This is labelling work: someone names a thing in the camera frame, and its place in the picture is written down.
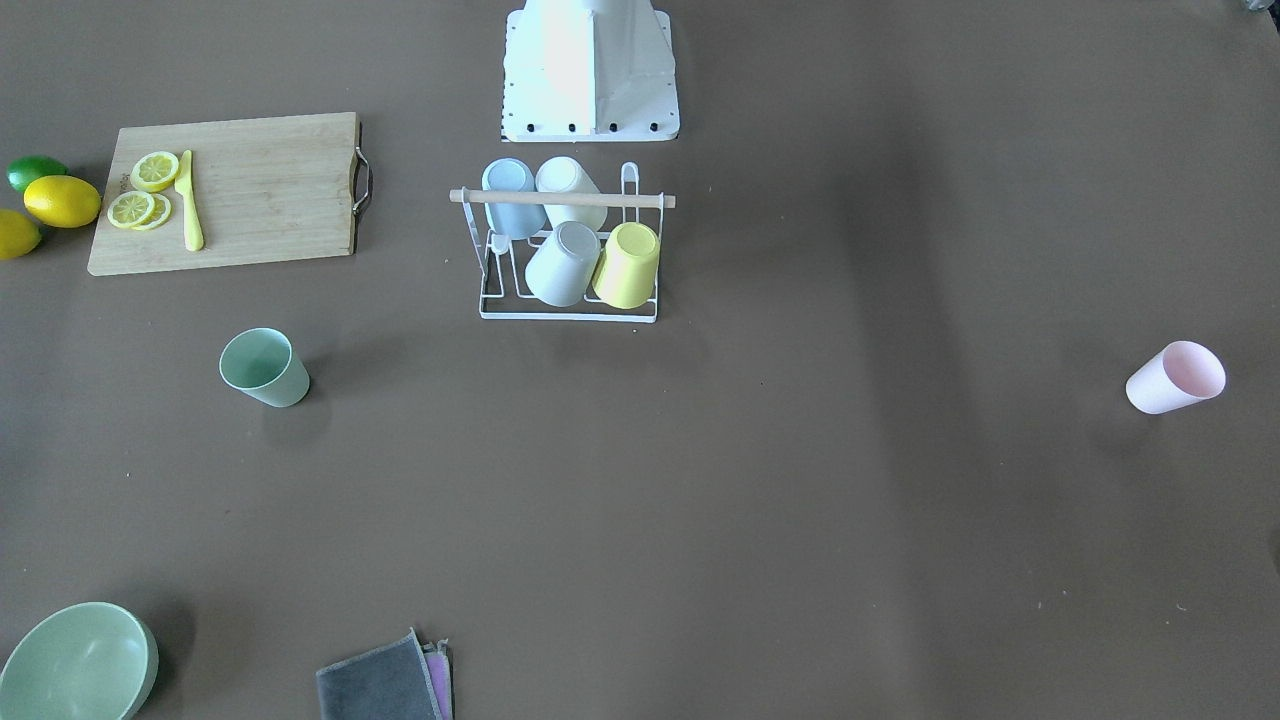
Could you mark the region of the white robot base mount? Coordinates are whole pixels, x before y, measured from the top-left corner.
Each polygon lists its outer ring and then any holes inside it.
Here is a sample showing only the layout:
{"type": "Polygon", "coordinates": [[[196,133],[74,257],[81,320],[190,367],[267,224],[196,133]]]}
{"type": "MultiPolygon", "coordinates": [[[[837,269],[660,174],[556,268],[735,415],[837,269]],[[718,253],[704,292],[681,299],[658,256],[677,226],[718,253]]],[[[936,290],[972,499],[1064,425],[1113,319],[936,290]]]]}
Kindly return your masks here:
{"type": "Polygon", "coordinates": [[[503,141],[678,137],[668,13],[649,1],[527,1],[506,17],[504,28],[503,141]]]}

